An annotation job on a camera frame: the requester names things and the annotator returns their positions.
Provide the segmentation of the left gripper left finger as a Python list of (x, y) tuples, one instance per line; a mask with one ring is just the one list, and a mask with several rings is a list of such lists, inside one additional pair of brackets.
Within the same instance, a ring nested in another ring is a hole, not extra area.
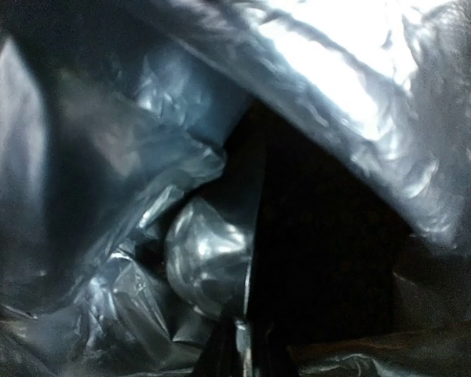
[(235, 323), (230, 318), (224, 318), (214, 327), (190, 376), (231, 376), (235, 346)]

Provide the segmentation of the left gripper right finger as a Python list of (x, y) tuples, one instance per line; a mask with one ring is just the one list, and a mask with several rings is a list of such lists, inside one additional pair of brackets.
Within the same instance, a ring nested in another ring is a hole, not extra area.
[(274, 323), (270, 323), (265, 328), (261, 339), (262, 346), (259, 351), (261, 376), (298, 377), (298, 370)]

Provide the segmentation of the metal scoop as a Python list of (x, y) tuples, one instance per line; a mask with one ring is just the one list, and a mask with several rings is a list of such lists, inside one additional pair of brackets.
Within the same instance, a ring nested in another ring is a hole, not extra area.
[(242, 141), (222, 175), (188, 200), (166, 236), (166, 278), (174, 292), (232, 333), (246, 326), (265, 165), (265, 140)]

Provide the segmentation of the dog food bag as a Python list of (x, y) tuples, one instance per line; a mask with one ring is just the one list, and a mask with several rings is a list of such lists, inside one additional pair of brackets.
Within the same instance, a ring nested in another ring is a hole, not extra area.
[(471, 376), (471, 1), (0, 1), (0, 376), (190, 376), (220, 321), (166, 236), (251, 95), (420, 240), (402, 330), (287, 348), (298, 376)]

